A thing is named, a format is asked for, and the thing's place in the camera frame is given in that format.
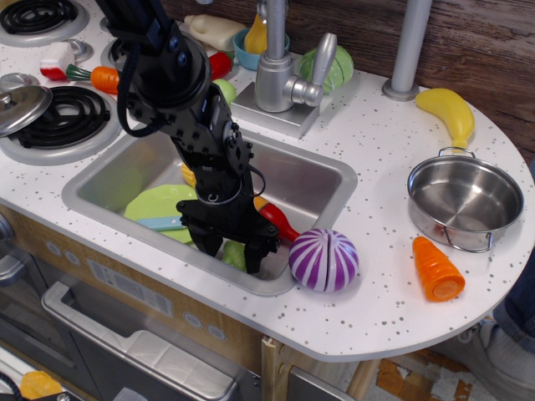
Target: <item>sink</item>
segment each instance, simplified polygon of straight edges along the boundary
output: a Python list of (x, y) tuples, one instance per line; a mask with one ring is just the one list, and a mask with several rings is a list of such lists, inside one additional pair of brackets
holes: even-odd
[[(244, 129), (242, 135), (253, 145), (251, 164), (266, 177), (262, 197), (278, 206), (298, 232), (332, 227), (357, 186), (354, 170)], [(126, 135), (76, 175), (64, 187), (62, 198), (75, 211), (257, 295), (275, 296), (292, 288), (295, 279), (288, 266), (286, 240), (281, 240), (277, 253), (263, 259), (259, 273), (249, 275), (218, 256), (208, 256), (124, 217), (126, 206), (141, 192), (185, 184), (181, 164), (168, 135), (158, 132), (140, 139)], [(255, 190), (260, 190), (262, 182), (255, 175), (253, 181)]]

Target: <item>black robotic arm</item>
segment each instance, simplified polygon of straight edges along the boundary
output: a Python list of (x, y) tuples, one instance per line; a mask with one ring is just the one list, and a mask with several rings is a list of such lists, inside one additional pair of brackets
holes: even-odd
[[(134, 136), (159, 130), (171, 137), (196, 177), (198, 200), (177, 205), (192, 240), (212, 256), (223, 238), (244, 243), (247, 271), (257, 272), (278, 249), (278, 229), (254, 208), (252, 145), (211, 82), (206, 53), (181, 33), (159, 0), (96, 1), (127, 53), (118, 95), (123, 128)], [(127, 109), (147, 126), (131, 129)]]

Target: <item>white bottle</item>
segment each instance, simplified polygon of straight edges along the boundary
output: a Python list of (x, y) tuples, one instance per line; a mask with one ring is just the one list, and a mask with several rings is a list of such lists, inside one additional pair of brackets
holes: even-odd
[(184, 22), (193, 38), (227, 52), (233, 50), (232, 37), (246, 28), (242, 23), (206, 14), (188, 15)]

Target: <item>person's leg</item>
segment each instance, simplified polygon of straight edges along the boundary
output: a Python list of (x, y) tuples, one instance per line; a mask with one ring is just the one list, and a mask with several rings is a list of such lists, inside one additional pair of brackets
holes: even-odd
[(535, 353), (535, 250), (522, 275), (493, 315), (515, 343)]
[(494, 311), (458, 336), (431, 348), (469, 368), (500, 401), (535, 399), (535, 250)]

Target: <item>jeans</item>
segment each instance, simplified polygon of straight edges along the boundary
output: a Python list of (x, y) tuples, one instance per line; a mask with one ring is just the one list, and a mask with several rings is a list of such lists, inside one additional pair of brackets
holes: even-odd
[(526, 351), (535, 353), (535, 249), (493, 315), (508, 336)]

